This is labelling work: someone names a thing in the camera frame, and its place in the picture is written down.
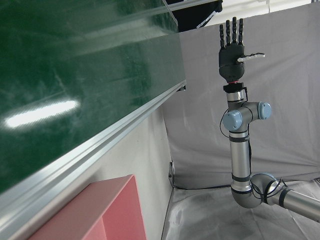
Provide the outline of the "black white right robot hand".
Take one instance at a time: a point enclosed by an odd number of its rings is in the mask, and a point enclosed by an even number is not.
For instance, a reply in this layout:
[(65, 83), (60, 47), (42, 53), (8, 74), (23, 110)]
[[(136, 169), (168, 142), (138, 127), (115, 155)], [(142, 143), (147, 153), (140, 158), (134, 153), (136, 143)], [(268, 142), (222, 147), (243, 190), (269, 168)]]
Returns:
[(228, 84), (237, 82), (245, 73), (245, 62), (256, 58), (264, 58), (261, 52), (245, 55), (243, 44), (244, 20), (227, 20), (225, 25), (219, 25), (220, 50), (219, 74)]

